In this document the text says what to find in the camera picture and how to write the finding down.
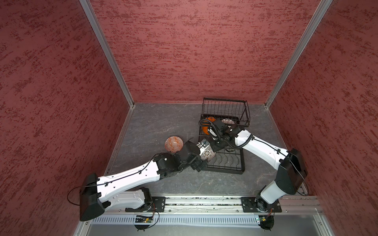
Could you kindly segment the white lattice patterned bowl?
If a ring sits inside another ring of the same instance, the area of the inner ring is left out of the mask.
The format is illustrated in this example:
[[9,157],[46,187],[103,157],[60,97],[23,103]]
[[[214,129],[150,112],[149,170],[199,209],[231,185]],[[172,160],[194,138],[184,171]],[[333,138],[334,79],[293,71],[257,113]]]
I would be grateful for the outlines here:
[[210,160],[212,160],[215,157],[215,155],[216,155],[216,153],[213,152],[210,145],[200,148],[200,158],[201,158],[202,161],[209,162]]

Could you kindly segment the orange square bowl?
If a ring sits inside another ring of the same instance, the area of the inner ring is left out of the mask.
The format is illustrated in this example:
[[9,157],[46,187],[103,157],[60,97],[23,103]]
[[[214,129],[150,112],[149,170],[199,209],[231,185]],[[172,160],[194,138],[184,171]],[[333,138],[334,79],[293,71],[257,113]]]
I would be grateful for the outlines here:
[[212,127],[212,124],[216,120],[215,117],[206,117],[199,121],[199,126],[201,127],[205,135],[210,135],[209,129]]

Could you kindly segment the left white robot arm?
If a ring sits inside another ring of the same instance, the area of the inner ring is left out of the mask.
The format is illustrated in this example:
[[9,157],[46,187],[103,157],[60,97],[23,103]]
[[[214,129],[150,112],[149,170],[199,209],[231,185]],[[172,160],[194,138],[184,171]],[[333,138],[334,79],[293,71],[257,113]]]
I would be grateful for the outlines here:
[[203,144],[187,141],[175,154],[161,152],[141,166],[110,176],[86,176],[79,191],[79,220],[95,219],[117,203],[117,195],[146,183],[176,176],[191,167],[200,172],[207,164],[201,159],[206,151]]

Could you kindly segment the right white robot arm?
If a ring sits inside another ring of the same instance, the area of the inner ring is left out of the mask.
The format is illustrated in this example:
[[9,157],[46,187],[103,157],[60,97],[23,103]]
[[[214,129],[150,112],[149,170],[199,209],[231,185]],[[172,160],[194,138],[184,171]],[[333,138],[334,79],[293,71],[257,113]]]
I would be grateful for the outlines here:
[[267,212],[282,196],[295,195],[305,181],[307,170],[300,151],[277,147],[256,137],[242,126],[228,125],[220,119],[203,119],[201,126],[207,129],[214,152],[226,147],[244,149],[277,171],[275,179],[256,195],[255,207],[258,211]]

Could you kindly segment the red patterned bowl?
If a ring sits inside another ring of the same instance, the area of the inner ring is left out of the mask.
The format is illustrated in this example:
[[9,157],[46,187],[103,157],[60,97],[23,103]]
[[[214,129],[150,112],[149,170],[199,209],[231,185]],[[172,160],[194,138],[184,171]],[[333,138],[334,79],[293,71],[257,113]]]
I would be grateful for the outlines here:
[[171,153],[177,153],[182,149],[183,146],[184,142],[178,136],[171,136],[164,143],[165,149]]

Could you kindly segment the right corner aluminium profile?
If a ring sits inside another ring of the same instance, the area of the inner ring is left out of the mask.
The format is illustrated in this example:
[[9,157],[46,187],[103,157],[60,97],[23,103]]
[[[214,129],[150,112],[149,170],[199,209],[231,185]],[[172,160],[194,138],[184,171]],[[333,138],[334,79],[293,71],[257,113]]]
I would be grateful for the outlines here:
[[300,58],[301,54],[303,53],[304,49],[306,48],[307,44],[312,38],[314,32],[316,31],[317,27],[319,26],[321,20],[323,19],[327,10],[331,6],[332,2],[332,0],[320,1],[307,27],[305,28],[300,40],[298,41],[291,57],[289,58],[285,68],[283,69],[276,85],[274,86],[272,92],[270,93],[268,99],[265,102],[266,110],[269,110],[270,106],[272,105],[273,101],[278,95],[281,87],[284,85],[286,79],[288,78],[294,66],[296,65],[298,59]]

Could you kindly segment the corner aluminium profile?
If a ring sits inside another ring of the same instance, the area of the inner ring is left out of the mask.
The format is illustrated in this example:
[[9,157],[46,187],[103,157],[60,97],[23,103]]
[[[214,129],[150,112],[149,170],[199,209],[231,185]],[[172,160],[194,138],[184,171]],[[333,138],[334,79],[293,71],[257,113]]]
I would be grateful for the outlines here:
[[85,15],[91,25],[91,28],[105,54],[105,57],[113,71],[113,74],[115,75],[118,83],[119,83],[119,86],[124,94],[124,97],[125,99],[127,100],[129,106],[131,107],[131,109],[134,109],[134,106],[135,106],[135,102],[132,98],[132,95],[131,95],[131,92],[130,90],[128,89],[127,87],[127,84],[124,80],[124,77],[121,73],[121,70],[119,69],[119,66],[116,62],[116,59],[112,53],[112,50],[107,42],[107,39],[105,37],[105,34],[100,26],[100,23],[95,15],[95,11],[90,3],[89,0],[80,0],[79,1],[84,12],[85,12]]
[[306,48],[307,44],[312,38],[314,32],[316,31],[317,27],[319,26],[321,20],[323,19],[327,10],[331,6],[332,2],[332,0],[320,1],[307,27],[305,28],[300,40],[298,41],[291,57],[289,58],[285,68],[283,69],[276,85],[274,86],[272,92],[270,93],[268,99],[265,102],[266,110],[269,110],[270,106],[272,105],[273,101],[278,95],[281,87],[284,85],[286,79],[288,78],[294,66],[296,65],[298,59],[300,58],[301,54],[303,53],[304,49]]

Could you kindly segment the left corner aluminium profile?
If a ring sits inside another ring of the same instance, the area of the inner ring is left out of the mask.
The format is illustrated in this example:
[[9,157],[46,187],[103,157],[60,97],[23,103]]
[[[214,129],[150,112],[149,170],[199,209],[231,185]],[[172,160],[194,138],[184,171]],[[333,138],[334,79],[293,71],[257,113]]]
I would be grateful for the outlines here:
[[125,99],[127,100],[129,106],[131,107],[131,109],[134,109],[134,106],[135,106],[135,102],[132,98],[132,95],[131,95],[131,92],[130,90],[128,89],[127,87],[127,84],[124,80],[124,77],[121,73],[121,70],[119,69],[119,66],[116,62],[116,59],[112,53],[112,50],[107,42],[107,39],[105,37],[105,34],[100,26],[100,23],[95,15],[95,11],[90,3],[89,0],[80,0],[79,1],[84,12],[85,12],[85,15],[91,25],[91,28],[105,54],[105,57],[113,71],[113,74],[115,75],[118,83],[119,83],[119,86],[124,94],[124,97]]

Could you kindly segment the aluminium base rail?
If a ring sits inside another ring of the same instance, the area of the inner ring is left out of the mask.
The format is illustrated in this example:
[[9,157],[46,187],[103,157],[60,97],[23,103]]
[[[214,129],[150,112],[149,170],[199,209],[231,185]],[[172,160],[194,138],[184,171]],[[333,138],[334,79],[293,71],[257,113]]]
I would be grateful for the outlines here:
[[155,210],[165,214],[324,214],[316,196],[285,195],[267,212],[255,207],[253,196],[239,195],[156,195]]

